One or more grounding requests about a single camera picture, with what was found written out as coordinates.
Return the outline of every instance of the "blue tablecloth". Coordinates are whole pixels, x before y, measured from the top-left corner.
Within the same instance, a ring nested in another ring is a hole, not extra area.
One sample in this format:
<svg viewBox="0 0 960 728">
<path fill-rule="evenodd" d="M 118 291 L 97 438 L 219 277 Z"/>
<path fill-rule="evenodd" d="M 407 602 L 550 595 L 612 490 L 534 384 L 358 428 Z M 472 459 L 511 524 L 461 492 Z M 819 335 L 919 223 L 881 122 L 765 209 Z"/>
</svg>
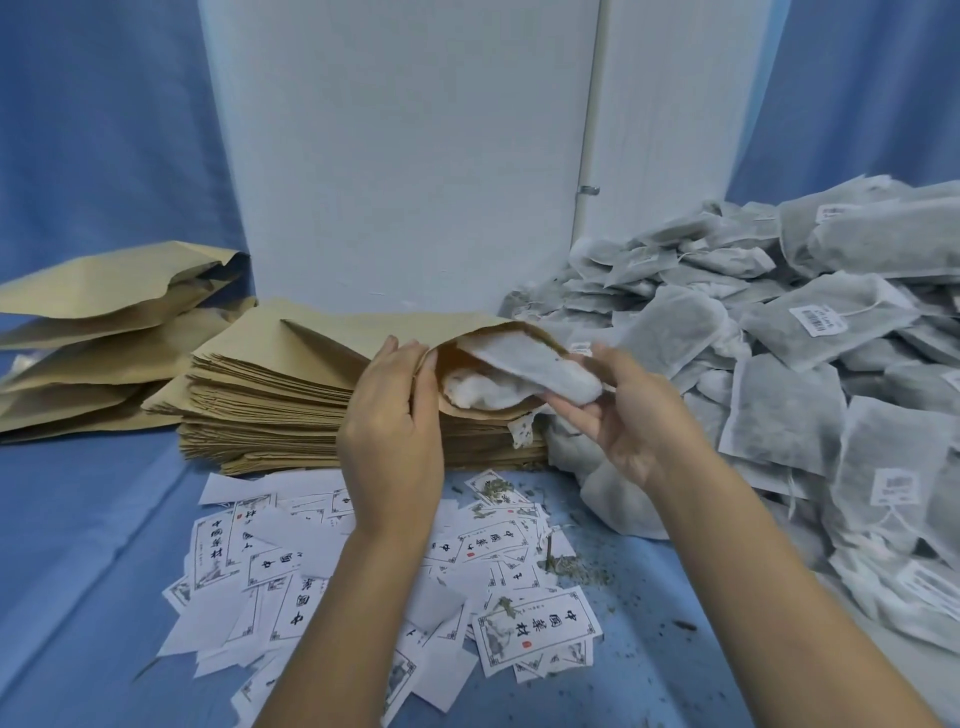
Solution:
<svg viewBox="0 0 960 728">
<path fill-rule="evenodd" d="M 180 576 L 203 512 L 206 473 L 183 463 L 173 433 L 0 448 L 0 468 L 0 544 L 15 562 L 0 594 L 0 667 L 16 672 L 0 726 L 234 725 L 229 697 L 245 669 L 194 680 L 193 656 L 180 655 L 137 676 L 177 618 L 160 591 Z M 448 474 L 447 497 L 465 477 Z M 509 477 L 551 522 L 575 522 L 566 532 L 578 554 L 610 576 L 585 586 L 606 633 L 594 666 L 524 685 L 477 667 L 448 715 L 411 696 L 394 726 L 750 725 L 674 550 L 611 533 L 563 474 Z"/>
</svg>

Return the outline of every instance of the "barcode label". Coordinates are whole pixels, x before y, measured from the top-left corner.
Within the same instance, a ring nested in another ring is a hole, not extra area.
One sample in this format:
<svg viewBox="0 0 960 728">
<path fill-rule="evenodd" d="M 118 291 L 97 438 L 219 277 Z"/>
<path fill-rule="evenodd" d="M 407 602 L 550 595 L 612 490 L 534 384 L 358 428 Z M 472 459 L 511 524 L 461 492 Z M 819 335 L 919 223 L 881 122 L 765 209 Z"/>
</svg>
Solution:
<svg viewBox="0 0 960 728">
<path fill-rule="evenodd" d="M 575 341 L 570 344 L 566 350 L 570 353 L 581 353 L 584 356 L 593 356 L 593 349 L 590 347 L 589 341 Z"/>
<path fill-rule="evenodd" d="M 852 209 L 860 209 L 860 205 L 844 205 L 842 203 L 837 203 L 836 205 L 820 205 L 817 207 L 817 225 L 829 220 L 831 217 L 842 215 L 844 212 L 850 212 Z"/>
<path fill-rule="evenodd" d="M 871 505 L 919 505 L 920 477 L 900 468 L 877 468 L 874 471 L 874 489 Z"/>
<path fill-rule="evenodd" d="M 960 589 L 940 574 L 911 561 L 897 574 L 897 581 L 937 611 L 960 621 Z"/>
<path fill-rule="evenodd" d="M 940 375 L 940 378 L 957 392 L 960 392 L 960 369 L 952 369 Z"/>
<path fill-rule="evenodd" d="M 849 328 L 843 316 L 828 305 L 801 305 L 789 310 L 810 336 L 835 336 Z"/>
</svg>

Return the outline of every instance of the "white panel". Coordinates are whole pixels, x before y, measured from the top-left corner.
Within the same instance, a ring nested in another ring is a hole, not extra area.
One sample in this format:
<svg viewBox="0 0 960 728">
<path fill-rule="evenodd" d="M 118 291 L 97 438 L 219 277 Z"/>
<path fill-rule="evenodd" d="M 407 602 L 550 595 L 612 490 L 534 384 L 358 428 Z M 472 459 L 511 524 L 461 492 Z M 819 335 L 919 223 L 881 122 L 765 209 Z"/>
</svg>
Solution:
<svg viewBox="0 0 960 728">
<path fill-rule="evenodd" d="M 569 247 L 597 0 L 203 0 L 257 293 L 496 310 Z"/>
<path fill-rule="evenodd" d="M 625 239 L 723 198 L 771 0 L 605 0 L 576 236 Z"/>
</svg>

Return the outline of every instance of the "paper label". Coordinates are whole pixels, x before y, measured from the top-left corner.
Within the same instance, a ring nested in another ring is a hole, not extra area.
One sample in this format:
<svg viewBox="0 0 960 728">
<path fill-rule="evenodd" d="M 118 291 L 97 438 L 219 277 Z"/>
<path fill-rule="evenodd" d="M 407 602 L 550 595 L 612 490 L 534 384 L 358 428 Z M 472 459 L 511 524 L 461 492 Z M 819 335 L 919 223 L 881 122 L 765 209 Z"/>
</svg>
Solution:
<svg viewBox="0 0 960 728">
<path fill-rule="evenodd" d="M 570 353 L 581 353 L 583 356 L 593 356 L 593 349 L 589 341 L 575 341 L 566 350 Z"/>
<path fill-rule="evenodd" d="M 843 316 L 828 305 L 801 305 L 789 309 L 810 336 L 835 336 L 849 327 Z"/>
<path fill-rule="evenodd" d="M 877 468 L 874 471 L 874 489 L 871 505 L 919 505 L 920 478 L 916 473 L 900 468 Z"/>
<path fill-rule="evenodd" d="M 850 212 L 852 209 L 860 209 L 860 207 L 860 205 L 845 205 L 842 203 L 820 205 L 817 207 L 817 225 L 829 220 L 831 217 L 842 215 L 844 212 Z"/>
<path fill-rule="evenodd" d="M 960 621 L 960 589 L 940 574 L 911 561 L 897 580 L 934 609 Z"/>
<path fill-rule="evenodd" d="M 960 369 L 953 369 L 940 375 L 941 379 L 957 392 L 960 392 Z"/>
</svg>

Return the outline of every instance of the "blue cloth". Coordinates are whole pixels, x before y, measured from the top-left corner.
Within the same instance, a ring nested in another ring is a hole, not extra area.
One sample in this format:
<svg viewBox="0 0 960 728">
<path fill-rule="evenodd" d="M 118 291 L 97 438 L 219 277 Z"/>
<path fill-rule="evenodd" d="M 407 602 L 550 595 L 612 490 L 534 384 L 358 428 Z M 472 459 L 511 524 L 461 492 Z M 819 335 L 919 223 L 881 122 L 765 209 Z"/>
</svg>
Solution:
<svg viewBox="0 0 960 728">
<path fill-rule="evenodd" d="M 0 281 L 157 240 L 246 250 L 196 0 L 3 3 Z"/>
<path fill-rule="evenodd" d="M 104 438 L 113 443 L 112 438 Z M 166 488 L 164 473 L 156 491 Z M 451 473 L 450 486 L 466 473 Z M 511 670 L 485 679 L 477 666 L 447 716 L 411 696 L 395 728 L 491 726 L 724 726 L 750 718 L 673 548 L 617 536 L 585 512 L 559 473 L 509 473 L 543 502 L 583 561 L 609 575 L 585 586 L 605 639 L 594 666 L 518 685 Z M 248 676 L 231 669 L 192 679 L 192 655 L 150 664 L 177 615 L 160 591 L 180 577 L 204 473 L 189 470 L 139 528 L 115 564 L 0 702 L 4 728 L 229 728 L 230 696 Z M 37 478 L 39 496 L 55 486 Z M 95 481 L 77 483 L 78 488 Z M 32 542 L 36 536 L 30 536 Z M 689 631 L 674 620 L 696 625 Z"/>
<path fill-rule="evenodd" d="M 779 203 L 859 174 L 960 178 L 960 3 L 790 6 L 728 199 Z"/>
</svg>

